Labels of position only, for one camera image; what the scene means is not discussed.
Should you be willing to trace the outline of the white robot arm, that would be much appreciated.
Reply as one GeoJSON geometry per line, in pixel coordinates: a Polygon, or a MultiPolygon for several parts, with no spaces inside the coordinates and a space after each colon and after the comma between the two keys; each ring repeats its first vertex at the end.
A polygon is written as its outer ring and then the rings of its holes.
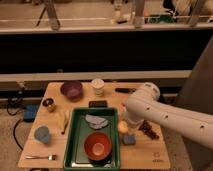
{"type": "Polygon", "coordinates": [[[145,82],[127,98],[125,120],[131,128],[149,120],[213,149],[213,115],[163,104],[159,97],[159,88],[145,82]]]}

